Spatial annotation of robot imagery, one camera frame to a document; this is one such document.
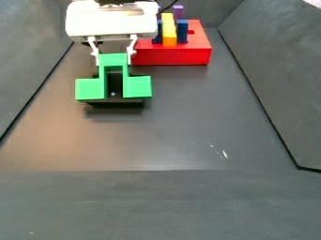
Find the red block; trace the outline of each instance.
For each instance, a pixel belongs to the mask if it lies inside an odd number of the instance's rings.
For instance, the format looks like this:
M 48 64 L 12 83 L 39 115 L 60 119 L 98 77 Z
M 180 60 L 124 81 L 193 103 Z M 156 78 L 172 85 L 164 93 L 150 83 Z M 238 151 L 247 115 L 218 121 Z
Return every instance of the red block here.
M 199 20 L 188 20 L 188 43 L 163 47 L 139 39 L 135 50 L 132 65 L 206 65 L 211 59 L 211 44 Z

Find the green block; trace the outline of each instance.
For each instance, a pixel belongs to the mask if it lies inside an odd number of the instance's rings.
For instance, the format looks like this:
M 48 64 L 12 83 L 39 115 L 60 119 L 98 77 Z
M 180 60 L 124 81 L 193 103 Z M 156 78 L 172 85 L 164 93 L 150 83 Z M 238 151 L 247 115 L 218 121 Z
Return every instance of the green block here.
M 123 72 L 123 98 L 151 98 L 151 77 L 130 77 L 126 53 L 99 54 L 99 78 L 77 79 L 75 82 L 75 99 L 104 99 L 108 97 L 108 72 Z
M 128 67 L 128 59 L 126 53 L 99 54 L 99 66 L 103 67 Z
M 86 101 L 88 99 L 104 99 L 106 87 L 100 79 L 76 79 L 75 99 Z
M 123 98 L 151 98 L 151 76 L 128 77 L 123 81 Z

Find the dark gray surface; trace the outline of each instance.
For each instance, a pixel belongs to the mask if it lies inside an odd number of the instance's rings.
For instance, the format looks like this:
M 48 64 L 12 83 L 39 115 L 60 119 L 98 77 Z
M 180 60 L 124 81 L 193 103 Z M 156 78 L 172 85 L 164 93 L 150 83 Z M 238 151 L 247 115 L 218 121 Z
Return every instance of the dark gray surface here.
M 321 10 L 246 0 L 219 27 L 300 166 L 321 170 Z
M 55 0 L 0 0 L 0 138 L 71 40 Z
M 313 172 L 0 174 L 0 234 L 11 240 L 318 240 Z
M 132 69 L 152 76 L 143 109 L 73 100 L 73 80 L 91 75 L 91 50 L 73 45 L 1 142 L 0 171 L 294 169 L 215 30 L 209 37 L 209 66 Z

